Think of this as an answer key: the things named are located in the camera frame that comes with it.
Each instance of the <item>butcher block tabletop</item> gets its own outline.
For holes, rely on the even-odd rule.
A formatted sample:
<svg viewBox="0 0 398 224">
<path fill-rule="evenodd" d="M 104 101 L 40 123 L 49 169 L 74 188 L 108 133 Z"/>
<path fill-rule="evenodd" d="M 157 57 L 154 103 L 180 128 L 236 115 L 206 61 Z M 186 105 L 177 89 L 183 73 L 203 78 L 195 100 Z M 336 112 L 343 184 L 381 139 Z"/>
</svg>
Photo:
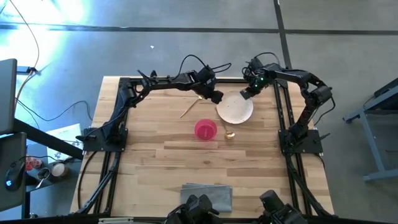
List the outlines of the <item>butcher block tabletop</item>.
<svg viewBox="0 0 398 224">
<path fill-rule="evenodd" d="M 100 127 L 111 117 L 119 78 L 104 77 L 93 127 Z M 244 83 L 216 85 L 216 89 L 224 93 L 246 87 Z M 296 84 L 289 83 L 289 91 L 297 119 L 305 106 L 304 100 Z M 285 99 L 281 95 L 285 109 Z M 233 211 L 222 213 L 221 217 L 258 217 L 264 210 L 259 196 L 270 189 L 285 203 L 292 203 L 286 163 L 279 147 L 280 127 L 273 87 L 252 98 L 254 111 L 246 122 L 226 125 L 228 131 L 236 134 L 231 140 L 224 138 L 216 105 L 210 100 L 199 101 L 180 118 L 197 98 L 193 91 L 157 90 L 137 108 L 129 110 L 129 134 L 119 165 L 112 217 L 166 217 L 180 205 L 180 189 L 186 183 L 232 186 Z M 195 137 L 194 126 L 200 119 L 211 119 L 217 124 L 214 140 L 201 141 Z M 82 168 L 89 155 L 85 156 Z M 104 153 L 98 152 L 88 164 L 81 184 L 82 204 L 98 185 L 103 158 Z M 321 160 L 312 154 L 303 154 L 302 159 L 308 188 L 324 209 L 333 213 Z M 300 190 L 297 193 L 300 209 L 304 211 L 302 193 Z M 107 196 L 108 186 L 101 212 Z M 71 212 L 77 210 L 75 191 Z"/>
</svg>

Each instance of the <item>paper plate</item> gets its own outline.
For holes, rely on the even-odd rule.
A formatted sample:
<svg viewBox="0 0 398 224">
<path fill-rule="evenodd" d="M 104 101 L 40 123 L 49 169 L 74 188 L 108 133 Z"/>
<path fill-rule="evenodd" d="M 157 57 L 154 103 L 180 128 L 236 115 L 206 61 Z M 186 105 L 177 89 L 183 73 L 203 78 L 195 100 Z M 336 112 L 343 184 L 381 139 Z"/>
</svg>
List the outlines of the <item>paper plate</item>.
<svg viewBox="0 0 398 224">
<path fill-rule="evenodd" d="M 253 101 L 245 100 L 238 90 L 229 91 L 217 105 L 217 113 L 227 123 L 240 124 L 253 114 Z"/>
</svg>

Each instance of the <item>red cup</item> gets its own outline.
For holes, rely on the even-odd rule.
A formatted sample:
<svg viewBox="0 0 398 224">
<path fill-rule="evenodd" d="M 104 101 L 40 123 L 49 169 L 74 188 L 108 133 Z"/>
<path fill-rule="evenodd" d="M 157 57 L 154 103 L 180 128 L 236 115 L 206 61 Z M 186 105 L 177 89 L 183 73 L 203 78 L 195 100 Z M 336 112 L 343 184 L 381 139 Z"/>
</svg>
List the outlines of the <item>red cup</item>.
<svg viewBox="0 0 398 224">
<path fill-rule="evenodd" d="M 201 140 L 212 140 L 216 134 L 217 125 L 210 119 L 202 119 L 195 125 L 195 135 Z"/>
</svg>

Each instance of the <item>gray floor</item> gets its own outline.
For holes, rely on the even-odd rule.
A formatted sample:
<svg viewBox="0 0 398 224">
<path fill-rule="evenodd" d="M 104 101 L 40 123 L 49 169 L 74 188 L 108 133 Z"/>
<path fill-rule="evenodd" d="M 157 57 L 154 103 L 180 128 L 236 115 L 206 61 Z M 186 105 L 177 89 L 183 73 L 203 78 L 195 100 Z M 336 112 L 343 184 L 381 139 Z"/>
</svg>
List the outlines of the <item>gray floor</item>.
<svg viewBox="0 0 398 224">
<path fill-rule="evenodd" d="M 22 0 L 14 2 L 23 7 Z M 56 4 L 54 11 L 49 12 L 51 2 Z M 26 8 L 20 11 L 28 15 L 25 18 L 29 22 L 48 24 L 277 28 L 271 0 L 217 0 L 200 4 L 194 0 L 69 2 L 78 9 L 75 13 L 63 1 L 34 3 L 46 4 L 37 6 L 41 14 L 58 17 L 39 17 L 40 13 L 32 14 Z M 398 2 L 394 0 L 280 0 L 280 5 L 287 29 L 397 29 Z M 0 14 L 0 21 L 21 22 L 10 4 Z M 240 76 L 244 62 L 259 52 L 273 51 L 283 59 L 279 34 L 67 32 L 39 27 L 34 27 L 34 32 L 40 45 L 37 68 L 42 72 L 24 88 L 21 101 L 46 118 L 79 100 L 88 101 L 93 114 L 104 75 L 137 75 L 136 69 L 174 74 L 187 54 L 196 54 L 210 65 L 231 62 L 231 69 L 220 75 L 234 77 Z M 397 78 L 397 36 L 288 35 L 287 44 L 294 68 L 309 70 L 333 87 L 337 107 L 322 119 L 318 128 L 322 133 L 331 133 L 323 147 L 335 213 L 346 218 L 398 222 L 398 179 L 363 182 L 364 174 L 376 171 L 374 159 L 361 124 L 354 121 L 348 125 L 341 120 L 362 106 L 372 92 Z M 0 30 L 0 58 L 12 57 L 20 64 L 34 62 L 35 45 L 27 30 Z M 264 60 L 273 62 L 271 57 Z M 185 68 L 201 67 L 189 60 Z M 19 77 L 18 85 L 23 79 Z M 329 106 L 325 105 L 317 116 Z M 22 108 L 18 108 L 16 116 L 35 125 Z M 84 105 L 75 106 L 56 121 L 38 122 L 44 131 L 75 123 L 90 125 Z M 32 211 L 41 216 L 67 214 L 74 181 L 34 192 Z M 67 194 L 55 194 L 61 191 Z M 53 210 L 54 204 L 62 208 Z M 19 218 L 18 209 L 0 213 L 0 219 Z"/>
</svg>

